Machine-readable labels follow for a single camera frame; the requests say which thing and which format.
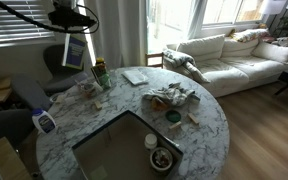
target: lid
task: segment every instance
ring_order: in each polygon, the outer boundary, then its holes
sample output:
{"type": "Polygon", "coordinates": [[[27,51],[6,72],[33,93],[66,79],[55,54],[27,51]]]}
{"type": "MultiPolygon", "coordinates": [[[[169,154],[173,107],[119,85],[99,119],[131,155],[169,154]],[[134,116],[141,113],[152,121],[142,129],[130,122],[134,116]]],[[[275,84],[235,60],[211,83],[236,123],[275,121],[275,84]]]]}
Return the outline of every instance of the lid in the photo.
{"type": "Polygon", "coordinates": [[[104,58],[98,57],[98,58],[96,58],[96,62],[104,62],[104,58]]]}
{"type": "Polygon", "coordinates": [[[181,120],[181,114],[175,110],[167,111],[165,116],[167,120],[173,123],[176,123],[181,120]]]}
{"type": "Polygon", "coordinates": [[[157,138],[154,134],[148,134],[145,137],[145,143],[149,146],[154,146],[157,144],[157,138]]]}
{"type": "Polygon", "coordinates": [[[32,115],[40,115],[43,113],[43,109],[38,108],[38,109],[33,109],[32,115]]]}

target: window blind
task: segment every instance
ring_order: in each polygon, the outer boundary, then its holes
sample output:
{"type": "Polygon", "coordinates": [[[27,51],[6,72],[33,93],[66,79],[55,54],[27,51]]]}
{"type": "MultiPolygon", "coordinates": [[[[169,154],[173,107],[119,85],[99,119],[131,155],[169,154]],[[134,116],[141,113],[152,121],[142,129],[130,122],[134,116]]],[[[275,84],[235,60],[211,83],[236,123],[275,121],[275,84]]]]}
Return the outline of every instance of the window blind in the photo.
{"type": "MultiPolygon", "coordinates": [[[[1,2],[35,21],[50,24],[41,0],[1,0],[1,2]]],[[[0,8],[0,43],[53,36],[53,32],[30,24],[0,8]]]]}

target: book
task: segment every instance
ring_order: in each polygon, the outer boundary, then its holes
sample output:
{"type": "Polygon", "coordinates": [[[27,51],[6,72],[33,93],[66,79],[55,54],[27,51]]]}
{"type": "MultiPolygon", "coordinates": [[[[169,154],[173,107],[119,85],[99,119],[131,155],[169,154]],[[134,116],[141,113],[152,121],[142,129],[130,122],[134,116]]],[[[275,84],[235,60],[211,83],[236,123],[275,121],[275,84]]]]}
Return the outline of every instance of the book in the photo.
{"type": "Polygon", "coordinates": [[[83,53],[86,41],[71,34],[66,35],[62,65],[75,69],[83,68],[83,53]]]}
{"type": "Polygon", "coordinates": [[[133,85],[148,83],[148,78],[137,69],[124,71],[122,74],[133,85]]]}

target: gray chair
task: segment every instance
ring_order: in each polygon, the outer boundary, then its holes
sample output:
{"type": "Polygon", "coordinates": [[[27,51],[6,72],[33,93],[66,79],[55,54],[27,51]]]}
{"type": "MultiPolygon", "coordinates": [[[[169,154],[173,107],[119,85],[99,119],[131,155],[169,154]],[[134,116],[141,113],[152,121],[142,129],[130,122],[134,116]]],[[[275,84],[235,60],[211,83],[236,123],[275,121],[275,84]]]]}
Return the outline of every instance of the gray chair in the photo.
{"type": "Polygon", "coordinates": [[[87,74],[82,70],[62,66],[64,45],[53,45],[44,50],[43,58],[53,78],[43,87],[48,95],[63,92],[82,81],[87,74]]]}
{"type": "Polygon", "coordinates": [[[15,74],[11,77],[11,87],[14,94],[29,109],[42,108],[48,111],[52,105],[40,84],[25,74],[15,74]]]}
{"type": "Polygon", "coordinates": [[[6,137],[14,148],[33,131],[31,111],[12,109],[0,111],[0,138],[6,137]]]}

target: green plant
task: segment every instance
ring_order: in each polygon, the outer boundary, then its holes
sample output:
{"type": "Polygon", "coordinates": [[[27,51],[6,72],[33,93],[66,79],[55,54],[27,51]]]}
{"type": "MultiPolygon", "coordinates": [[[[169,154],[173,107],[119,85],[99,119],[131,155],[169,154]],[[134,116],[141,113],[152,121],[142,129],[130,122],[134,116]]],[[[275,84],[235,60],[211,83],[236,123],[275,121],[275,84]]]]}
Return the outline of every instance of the green plant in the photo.
{"type": "Polygon", "coordinates": [[[288,16],[280,18],[280,29],[288,29],[288,16]]]}

